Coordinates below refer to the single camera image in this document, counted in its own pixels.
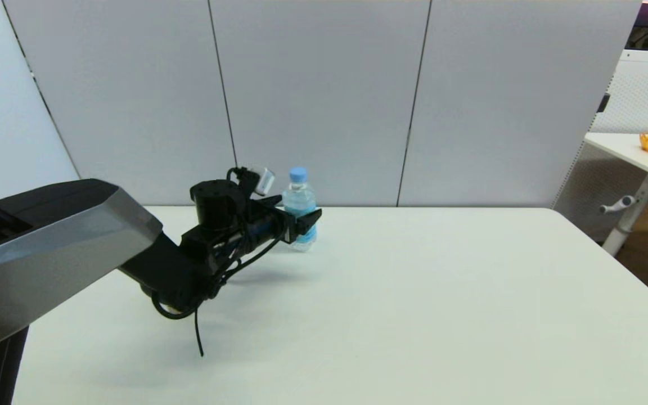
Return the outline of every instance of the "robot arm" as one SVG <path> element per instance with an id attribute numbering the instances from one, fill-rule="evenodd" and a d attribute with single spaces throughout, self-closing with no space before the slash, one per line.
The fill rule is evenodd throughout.
<path id="1" fill-rule="evenodd" d="M 179 246 L 149 211 L 101 180 L 52 184 L 3 198 L 0 343 L 25 338 L 39 316 L 117 267 L 141 284 L 162 315 L 173 320 L 191 315 L 216 297 L 229 277 L 273 244 L 295 241 L 321 216 L 321 210 L 301 218 L 278 210 L 281 196 L 250 198 L 271 182 L 268 175 L 234 168 L 227 179 L 191 187 L 199 225 L 183 234 Z M 272 242 L 262 252 L 241 261 L 267 241 Z"/>

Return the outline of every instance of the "desk leg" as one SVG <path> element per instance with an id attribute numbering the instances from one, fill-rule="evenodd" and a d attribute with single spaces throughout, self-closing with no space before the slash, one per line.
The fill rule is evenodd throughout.
<path id="1" fill-rule="evenodd" d="M 637 202 L 625 211 L 622 218 L 607 236 L 604 246 L 602 246 L 612 256 L 616 256 L 619 249 L 622 248 L 629 234 L 632 233 L 632 227 L 637 222 L 641 212 L 646 208 L 646 203 L 648 203 L 648 174 L 641 182 L 641 186 L 634 197 L 637 198 Z"/>

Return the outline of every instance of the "white table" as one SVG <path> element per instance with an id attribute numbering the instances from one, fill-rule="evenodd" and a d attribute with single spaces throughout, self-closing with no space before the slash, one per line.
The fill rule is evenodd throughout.
<path id="1" fill-rule="evenodd" d="M 648 152 L 641 149 L 638 134 L 634 133 L 587 133 L 584 140 L 589 145 L 646 171 L 646 177 L 634 196 L 637 202 L 627 208 L 627 212 L 620 218 L 602 246 L 609 254 L 616 256 L 648 203 Z"/>
<path id="2" fill-rule="evenodd" d="M 325 208 L 200 317 L 203 359 L 112 272 L 33 323 L 15 403 L 648 403 L 648 288 L 550 210 Z"/>

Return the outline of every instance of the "perforated panel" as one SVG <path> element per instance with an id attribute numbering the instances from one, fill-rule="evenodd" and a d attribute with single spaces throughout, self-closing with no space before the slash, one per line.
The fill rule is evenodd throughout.
<path id="1" fill-rule="evenodd" d="M 648 132 L 648 52 L 625 51 L 607 90 L 605 112 L 594 118 L 591 132 Z M 595 240 L 604 240 L 619 214 L 597 208 L 637 191 L 646 173 L 593 146 L 583 144 L 553 209 Z"/>
<path id="2" fill-rule="evenodd" d="M 611 99 L 597 114 L 591 132 L 648 132 L 648 51 L 628 51 L 609 85 Z"/>

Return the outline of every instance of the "panel seam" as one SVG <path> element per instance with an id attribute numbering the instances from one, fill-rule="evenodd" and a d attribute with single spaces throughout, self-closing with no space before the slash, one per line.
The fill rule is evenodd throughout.
<path id="1" fill-rule="evenodd" d="M 227 112 L 227 125 L 229 125 L 229 138 L 232 142 L 232 153 L 234 154 L 234 166 L 239 167 L 239 161 L 236 159 L 236 147 L 234 146 L 234 132 L 232 131 L 232 120 L 229 116 L 229 103 L 227 102 L 227 92 L 224 89 L 224 72 L 222 72 L 222 61 L 219 58 L 219 44 L 217 43 L 217 32 L 214 30 L 214 13 L 212 13 L 212 2 L 206 0 L 209 7 L 209 22 L 211 23 L 211 36 L 214 38 L 214 52 L 217 54 L 217 65 L 219 66 L 219 80 L 222 82 L 222 95 L 224 95 L 224 109 Z"/>
<path id="2" fill-rule="evenodd" d="M 82 175 L 79 173 L 79 169 L 77 169 L 77 165 L 74 163 L 74 159 L 72 159 L 71 157 L 69 148 L 67 147 L 66 142 L 64 142 L 64 138 L 61 136 L 61 131 L 59 130 L 59 126 L 56 124 L 56 120 L 54 120 L 54 117 L 52 116 L 52 112 L 49 109 L 47 100 L 44 99 L 44 94 L 42 94 L 41 87 L 39 87 L 39 82 L 37 82 L 37 77 L 34 74 L 34 71 L 32 70 L 31 64 L 29 64 L 29 59 L 26 58 L 24 47 L 21 46 L 19 35 L 16 34 L 16 29 L 14 28 L 14 24 L 11 22 L 11 16 L 10 13 L 8 13 L 7 5 L 3 1 L 2 1 L 2 7 L 4 8 L 4 13 L 7 15 L 7 20 L 10 22 L 11 31 L 13 32 L 13 36 L 16 39 L 16 44 L 18 44 L 19 46 L 19 50 L 21 51 L 21 56 L 24 58 L 24 61 L 26 63 L 26 68 L 29 69 L 29 75 L 31 75 L 31 79 L 34 81 L 34 85 L 37 88 L 37 92 L 39 92 L 39 98 L 42 99 L 42 103 L 44 103 L 44 108 L 46 108 L 47 110 L 47 115 L 49 115 L 49 119 L 51 120 L 52 125 L 54 125 L 54 131 L 56 131 L 57 136 L 59 136 L 59 141 L 61 142 L 61 145 L 64 147 L 64 152 L 66 153 L 67 158 L 69 158 L 69 162 L 71 163 L 72 169 L 74 169 L 74 173 L 76 174 L 77 177 L 79 177 L 79 179 L 81 179 Z"/>
<path id="3" fill-rule="evenodd" d="M 424 48 L 426 46 L 426 36 L 429 32 L 429 17 L 431 16 L 431 4 L 433 0 L 429 0 L 429 9 L 426 12 L 426 24 L 424 25 L 424 40 L 421 43 L 421 54 L 419 55 L 419 70 L 416 74 L 416 84 L 414 85 L 414 99 L 412 100 L 412 110 L 409 115 L 409 129 L 407 130 L 407 140 L 406 145 L 404 146 L 404 159 L 402 162 L 402 174 L 399 177 L 399 191 L 397 192 L 397 204 L 399 206 L 399 200 L 402 197 L 402 185 L 404 184 L 404 169 L 406 169 L 407 164 L 407 154 L 409 153 L 409 141 L 412 136 L 412 122 L 414 121 L 414 108 L 416 107 L 416 97 L 419 92 L 419 77 L 421 77 L 421 67 L 422 62 L 424 61 Z"/>

